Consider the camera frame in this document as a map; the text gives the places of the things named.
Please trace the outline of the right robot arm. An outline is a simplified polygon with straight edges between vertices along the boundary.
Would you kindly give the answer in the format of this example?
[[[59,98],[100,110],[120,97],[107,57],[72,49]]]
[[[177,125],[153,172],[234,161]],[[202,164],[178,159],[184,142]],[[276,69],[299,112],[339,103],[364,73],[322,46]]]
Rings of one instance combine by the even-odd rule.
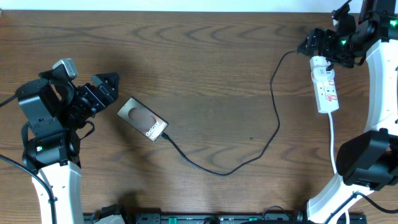
[[[348,3],[332,13],[333,30],[314,29],[298,46],[310,57],[319,112],[338,108],[335,65],[369,69],[369,112],[364,132],[334,157],[335,174],[311,198],[304,219],[336,223],[361,199],[397,183],[397,16],[395,0],[364,1],[358,18]]]

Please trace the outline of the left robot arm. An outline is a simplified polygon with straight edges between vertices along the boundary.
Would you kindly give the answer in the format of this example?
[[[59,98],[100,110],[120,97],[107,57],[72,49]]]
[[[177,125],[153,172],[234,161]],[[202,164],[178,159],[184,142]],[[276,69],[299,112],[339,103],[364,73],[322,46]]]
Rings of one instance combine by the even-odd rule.
[[[22,128],[26,168],[35,174],[42,223],[83,223],[80,142],[77,130],[118,98],[116,72],[75,86],[66,75],[42,72],[16,90],[28,121]]]

